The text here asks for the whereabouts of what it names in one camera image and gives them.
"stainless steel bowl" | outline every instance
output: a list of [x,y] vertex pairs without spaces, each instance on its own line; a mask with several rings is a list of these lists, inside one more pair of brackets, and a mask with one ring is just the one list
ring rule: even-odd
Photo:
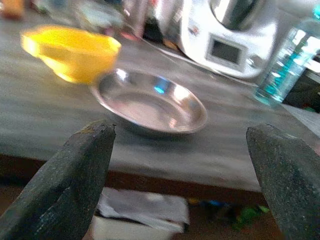
[[116,69],[91,86],[117,124],[143,134],[179,135],[200,130],[207,111],[185,87],[164,77]]

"floor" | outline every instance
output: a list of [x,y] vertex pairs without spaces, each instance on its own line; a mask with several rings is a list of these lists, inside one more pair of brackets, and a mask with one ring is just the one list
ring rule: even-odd
[[[0,185],[0,215],[16,199],[22,188]],[[177,234],[172,240],[283,240],[271,213],[257,218],[241,231],[234,230],[224,221],[208,221],[203,207],[190,208],[190,226],[187,233]]]

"kitchen counter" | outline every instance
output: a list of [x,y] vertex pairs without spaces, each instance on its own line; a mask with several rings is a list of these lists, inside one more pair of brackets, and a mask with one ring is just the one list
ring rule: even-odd
[[[28,12],[23,22],[0,19],[0,153],[48,160],[68,137],[108,118],[88,86],[63,81],[20,47],[19,32],[48,17]],[[246,130],[268,123],[304,139],[320,153],[320,139],[281,105],[252,98],[253,87],[163,55],[145,42],[120,38],[116,66],[161,75],[187,87],[204,104],[208,122],[182,138],[148,138],[116,127],[110,171],[259,192]]]

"white kitchen appliance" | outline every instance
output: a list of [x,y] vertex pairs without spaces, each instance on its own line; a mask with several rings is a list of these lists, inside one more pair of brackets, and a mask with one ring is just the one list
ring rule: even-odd
[[[244,1],[249,2],[247,11],[239,8]],[[164,37],[195,62],[236,78],[252,78],[271,57],[276,10],[274,0],[177,0],[169,23],[159,25]],[[242,18],[235,16],[239,11]]]

